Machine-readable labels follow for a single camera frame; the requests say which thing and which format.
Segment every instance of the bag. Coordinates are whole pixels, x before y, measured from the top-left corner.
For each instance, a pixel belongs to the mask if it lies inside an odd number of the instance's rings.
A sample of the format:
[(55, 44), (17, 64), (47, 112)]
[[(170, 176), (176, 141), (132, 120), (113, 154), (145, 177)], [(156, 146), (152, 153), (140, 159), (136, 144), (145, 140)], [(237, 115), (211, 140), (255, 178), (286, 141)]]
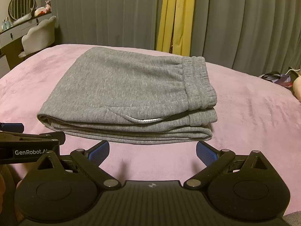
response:
[(292, 80), (289, 75), (280, 74), (278, 71), (272, 71), (270, 73), (259, 76), (259, 78), (267, 80), (269, 82), (276, 83), (287, 89), (293, 86)]

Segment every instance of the bed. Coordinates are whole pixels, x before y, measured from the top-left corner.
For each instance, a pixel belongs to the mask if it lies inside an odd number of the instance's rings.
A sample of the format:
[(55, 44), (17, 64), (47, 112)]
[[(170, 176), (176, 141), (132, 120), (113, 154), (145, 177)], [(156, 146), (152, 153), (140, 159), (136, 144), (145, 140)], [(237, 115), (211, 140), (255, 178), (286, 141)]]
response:
[[(22, 122), (24, 133), (50, 132), (37, 120), (37, 112), (60, 78), (93, 45), (64, 44), (47, 48), (0, 79), (0, 121)], [(113, 48), (150, 55), (168, 53), (135, 48)], [(212, 124), (216, 149), (236, 154), (263, 152), (291, 192), (285, 214), (301, 211), (301, 104), (284, 87), (219, 65), (207, 63), (216, 90), (218, 121)], [(61, 154), (88, 149), (98, 140), (66, 136)], [(125, 180), (180, 180), (182, 183), (205, 165), (197, 158), (196, 142), (133, 145), (110, 142), (110, 154), (101, 168)], [(15, 164), (22, 179), (31, 164)]]

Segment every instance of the gray fabric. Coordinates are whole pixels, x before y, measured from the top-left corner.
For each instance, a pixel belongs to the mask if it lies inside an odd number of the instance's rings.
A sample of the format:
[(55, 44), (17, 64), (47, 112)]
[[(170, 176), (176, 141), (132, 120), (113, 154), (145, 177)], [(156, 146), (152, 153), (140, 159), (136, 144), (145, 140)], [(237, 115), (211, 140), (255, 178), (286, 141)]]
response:
[(37, 117), (80, 137), (175, 143), (210, 139), (216, 102), (203, 57), (94, 47), (67, 70)]
[(14, 183), (13, 176), (6, 165), (4, 165), (0, 171), (6, 186), (6, 191), (3, 195), (2, 212), (0, 214), (0, 225), (15, 226), (17, 225), (17, 219), (14, 211), (16, 185)]
[(191, 56), (259, 76), (301, 65), (301, 0), (195, 0)]
[(58, 19), (56, 44), (155, 49), (162, 0), (51, 0), (51, 4)]
[(290, 226), (301, 226), (301, 211), (285, 215), (283, 220), (286, 221)]

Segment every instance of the yellow curtain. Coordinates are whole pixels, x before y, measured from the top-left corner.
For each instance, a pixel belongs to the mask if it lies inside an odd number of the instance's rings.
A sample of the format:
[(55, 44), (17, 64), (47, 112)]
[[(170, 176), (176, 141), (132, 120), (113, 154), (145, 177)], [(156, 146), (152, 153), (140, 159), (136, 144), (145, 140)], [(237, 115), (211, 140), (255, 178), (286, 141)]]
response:
[(195, 0), (163, 0), (157, 51), (189, 56)]

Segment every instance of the bottle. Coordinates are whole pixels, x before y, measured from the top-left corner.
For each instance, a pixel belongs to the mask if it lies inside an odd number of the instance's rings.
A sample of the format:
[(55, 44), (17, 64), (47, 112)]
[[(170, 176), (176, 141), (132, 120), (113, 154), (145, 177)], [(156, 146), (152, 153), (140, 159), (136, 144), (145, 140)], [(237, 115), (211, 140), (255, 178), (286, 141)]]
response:
[(2, 30), (6, 30), (6, 23), (5, 23), (5, 19), (2, 21)]
[(10, 28), (11, 23), (10, 23), (10, 21), (8, 20), (8, 17), (6, 17), (6, 22), (5, 22), (5, 24), (6, 24), (6, 28), (7, 28), (7, 29)]

